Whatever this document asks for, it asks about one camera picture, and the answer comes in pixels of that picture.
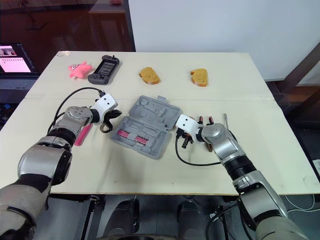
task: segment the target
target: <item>laptop screen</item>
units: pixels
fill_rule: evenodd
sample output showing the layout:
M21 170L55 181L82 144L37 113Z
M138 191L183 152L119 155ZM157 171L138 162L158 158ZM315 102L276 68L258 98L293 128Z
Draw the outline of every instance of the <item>laptop screen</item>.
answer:
M0 73L38 73L22 43L0 44Z

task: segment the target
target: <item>black game controller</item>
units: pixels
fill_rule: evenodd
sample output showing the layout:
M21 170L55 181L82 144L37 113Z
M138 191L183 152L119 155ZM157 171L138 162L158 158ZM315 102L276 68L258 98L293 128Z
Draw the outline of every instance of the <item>black game controller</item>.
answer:
M106 85L114 77L114 72L120 64L120 60L113 56L102 56L102 62L94 73L88 75L88 81L92 84Z

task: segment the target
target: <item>cable connector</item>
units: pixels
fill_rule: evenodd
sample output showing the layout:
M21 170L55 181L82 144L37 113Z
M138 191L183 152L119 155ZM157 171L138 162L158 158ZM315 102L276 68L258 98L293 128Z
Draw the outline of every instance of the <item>cable connector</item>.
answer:
M216 217L216 216L217 216L217 213L216 213L216 212L210 213L209 217L210 217L211 219L213 219L212 222L215 222L215 221L218 219L218 217Z
M99 90L99 96L102 98L104 95L106 95L105 91Z
M180 138L181 136L183 136L185 134L185 131L183 131L181 128L178 128L176 131L176 138Z

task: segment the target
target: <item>toy bread slice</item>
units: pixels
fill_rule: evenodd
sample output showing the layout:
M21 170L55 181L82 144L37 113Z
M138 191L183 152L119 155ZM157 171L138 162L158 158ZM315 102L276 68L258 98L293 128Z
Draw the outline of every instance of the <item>toy bread slice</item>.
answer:
M157 84L160 82L160 79L156 72L151 67L146 67L141 70L139 76L142 77L143 81L146 84Z
M208 85L208 73L207 70L204 68L198 68L196 70L193 70L190 72L192 75L191 81L199 86L199 87L205 87Z

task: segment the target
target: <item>keyboard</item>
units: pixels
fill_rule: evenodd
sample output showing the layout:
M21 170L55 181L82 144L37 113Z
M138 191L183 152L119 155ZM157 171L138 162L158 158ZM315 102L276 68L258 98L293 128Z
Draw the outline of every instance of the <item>keyboard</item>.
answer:
M1 90L29 90L37 81L35 78L30 79L0 79L0 89Z

